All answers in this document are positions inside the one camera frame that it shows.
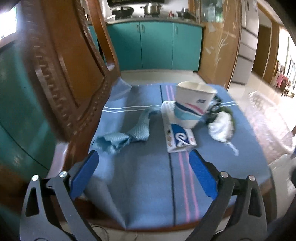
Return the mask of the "light blue face mask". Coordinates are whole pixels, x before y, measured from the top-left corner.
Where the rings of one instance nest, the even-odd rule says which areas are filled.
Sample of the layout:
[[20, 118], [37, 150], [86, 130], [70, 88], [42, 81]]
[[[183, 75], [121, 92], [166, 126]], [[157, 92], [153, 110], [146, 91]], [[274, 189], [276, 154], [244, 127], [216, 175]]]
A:
[[108, 133], [101, 137], [96, 137], [92, 142], [92, 148], [109, 155], [118, 154], [124, 147], [136, 142], [146, 142], [149, 139], [149, 123], [151, 117], [161, 112], [161, 107], [152, 105], [145, 108], [137, 124], [127, 133]]

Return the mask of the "blue white ointment box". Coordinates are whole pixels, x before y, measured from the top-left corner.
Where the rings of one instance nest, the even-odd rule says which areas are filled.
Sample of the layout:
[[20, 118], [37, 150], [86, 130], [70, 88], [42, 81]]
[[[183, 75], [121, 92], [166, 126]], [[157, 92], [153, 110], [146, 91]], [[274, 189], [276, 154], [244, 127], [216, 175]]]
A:
[[167, 151], [168, 153], [190, 151], [197, 146], [195, 137], [191, 129], [185, 129], [177, 124], [174, 105], [174, 101], [164, 101], [161, 105]]

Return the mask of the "white tissue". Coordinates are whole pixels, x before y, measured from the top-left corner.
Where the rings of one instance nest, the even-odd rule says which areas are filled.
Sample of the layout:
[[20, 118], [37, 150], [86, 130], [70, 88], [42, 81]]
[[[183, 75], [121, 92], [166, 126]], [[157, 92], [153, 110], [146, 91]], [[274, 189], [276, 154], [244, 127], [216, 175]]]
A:
[[216, 119], [208, 124], [208, 130], [212, 139], [224, 143], [233, 150], [235, 156], [239, 156], [239, 150], [231, 143], [235, 129], [229, 113], [219, 112]]

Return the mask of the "white paper cup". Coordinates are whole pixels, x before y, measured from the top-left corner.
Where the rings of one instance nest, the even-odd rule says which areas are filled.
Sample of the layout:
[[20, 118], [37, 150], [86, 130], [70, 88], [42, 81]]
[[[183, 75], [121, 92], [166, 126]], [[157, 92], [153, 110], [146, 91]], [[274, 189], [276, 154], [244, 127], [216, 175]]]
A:
[[208, 84], [184, 81], [177, 84], [174, 115], [179, 126], [193, 129], [205, 115], [217, 90]]

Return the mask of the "teal lower kitchen cabinets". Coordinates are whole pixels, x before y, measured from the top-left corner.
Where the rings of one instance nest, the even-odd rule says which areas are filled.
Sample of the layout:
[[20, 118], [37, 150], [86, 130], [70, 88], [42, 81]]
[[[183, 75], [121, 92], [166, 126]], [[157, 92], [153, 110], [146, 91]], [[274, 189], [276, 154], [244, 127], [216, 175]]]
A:
[[1, 126], [26, 157], [56, 174], [81, 161], [98, 127], [103, 104], [126, 70], [197, 70], [202, 38], [176, 44], [178, 27], [163, 19], [88, 23], [20, 20], [1, 40]]

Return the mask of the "white plastic trash basket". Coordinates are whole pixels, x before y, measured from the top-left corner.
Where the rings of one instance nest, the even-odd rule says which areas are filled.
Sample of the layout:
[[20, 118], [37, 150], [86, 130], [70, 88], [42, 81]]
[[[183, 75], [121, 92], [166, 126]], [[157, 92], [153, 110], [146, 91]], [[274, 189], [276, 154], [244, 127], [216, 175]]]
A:
[[245, 115], [268, 163], [293, 153], [295, 137], [272, 100], [258, 91], [250, 93]]

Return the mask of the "blue striped seat cloth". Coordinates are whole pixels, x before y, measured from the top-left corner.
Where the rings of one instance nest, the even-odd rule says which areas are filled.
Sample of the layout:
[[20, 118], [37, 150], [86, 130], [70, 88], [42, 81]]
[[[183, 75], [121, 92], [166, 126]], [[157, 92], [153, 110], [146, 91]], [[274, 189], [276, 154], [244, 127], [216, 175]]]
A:
[[[213, 140], [203, 121], [194, 128], [197, 150], [205, 161], [234, 178], [253, 175], [259, 185], [271, 177], [266, 158], [253, 129], [236, 102], [221, 86], [217, 95], [235, 121], [230, 144]], [[112, 89], [95, 137], [126, 133], [151, 105], [174, 100], [175, 85], [130, 86], [120, 81]], [[211, 204], [189, 163], [188, 152], [168, 153], [160, 113], [151, 117], [149, 139], [132, 143], [117, 154], [108, 154], [92, 140], [99, 164], [86, 189], [98, 209], [127, 230], [152, 230], [198, 221]]]

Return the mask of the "dark crumpled plastic wrapper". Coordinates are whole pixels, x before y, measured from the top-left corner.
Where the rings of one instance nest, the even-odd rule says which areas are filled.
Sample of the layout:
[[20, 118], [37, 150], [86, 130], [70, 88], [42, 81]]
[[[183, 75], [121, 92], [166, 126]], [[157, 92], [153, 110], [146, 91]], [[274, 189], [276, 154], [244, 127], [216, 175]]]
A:
[[233, 112], [230, 108], [222, 105], [222, 99], [220, 99], [217, 95], [213, 98], [212, 102], [208, 110], [205, 113], [205, 124], [208, 125], [213, 123], [218, 116], [218, 113], [225, 112], [230, 114], [231, 120], [233, 120]]

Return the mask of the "silver refrigerator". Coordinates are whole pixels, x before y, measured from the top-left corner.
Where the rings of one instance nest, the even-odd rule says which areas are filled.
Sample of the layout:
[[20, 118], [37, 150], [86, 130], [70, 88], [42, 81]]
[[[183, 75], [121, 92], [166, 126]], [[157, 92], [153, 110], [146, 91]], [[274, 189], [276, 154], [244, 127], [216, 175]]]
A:
[[242, 29], [236, 66], [231, 81], [246, 85], [255, 61], [259, 15], [257, 1], [242, 1]]

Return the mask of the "wooden glass sliding door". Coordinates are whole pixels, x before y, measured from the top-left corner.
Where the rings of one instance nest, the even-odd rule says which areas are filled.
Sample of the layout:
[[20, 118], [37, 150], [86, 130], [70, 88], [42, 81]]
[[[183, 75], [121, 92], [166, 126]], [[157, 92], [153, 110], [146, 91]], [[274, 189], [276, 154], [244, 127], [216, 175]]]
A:
[[237, 62], [242, 29], [241, 1], [220, 1], [222, 22], [202, 20], [202, 1], [188, 1], [203, 28], [203, 43], [198, 74], [206, 83], [228, 89]]

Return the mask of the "black pot with lid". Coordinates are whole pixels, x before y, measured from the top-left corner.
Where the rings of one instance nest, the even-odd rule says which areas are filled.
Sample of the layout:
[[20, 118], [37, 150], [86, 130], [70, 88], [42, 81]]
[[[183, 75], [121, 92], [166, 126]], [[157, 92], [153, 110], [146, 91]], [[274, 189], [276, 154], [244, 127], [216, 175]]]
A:
[[182, 18], [182, 19], [191, 19], [191, 20], [197, 19], [197, 16], [191, 11], [189, 11], [188, 8], [182, 8], [181, 11], [177, 12], [177, 15], [179, 18]]

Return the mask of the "black wok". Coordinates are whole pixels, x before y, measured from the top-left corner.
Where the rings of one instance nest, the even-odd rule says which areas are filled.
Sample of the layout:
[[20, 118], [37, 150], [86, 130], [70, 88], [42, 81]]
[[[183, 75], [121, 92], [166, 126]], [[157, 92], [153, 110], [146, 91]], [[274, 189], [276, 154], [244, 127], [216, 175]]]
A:
[[116, 19], [124, 19], [132, 16], [134, 8], [129, 6], [118, 6], [112, 9], [112, 15], [115, 15]]

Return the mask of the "steel stock pot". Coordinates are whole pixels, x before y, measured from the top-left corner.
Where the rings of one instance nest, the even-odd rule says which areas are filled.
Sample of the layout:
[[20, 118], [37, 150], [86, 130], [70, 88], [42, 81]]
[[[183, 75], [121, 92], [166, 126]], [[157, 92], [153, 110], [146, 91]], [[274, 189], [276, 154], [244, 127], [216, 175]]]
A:
[[162, 7], [163, 6], [160, 3], [148, 3], [145, 6], [141, 6], [145, 16], [159, 16]]

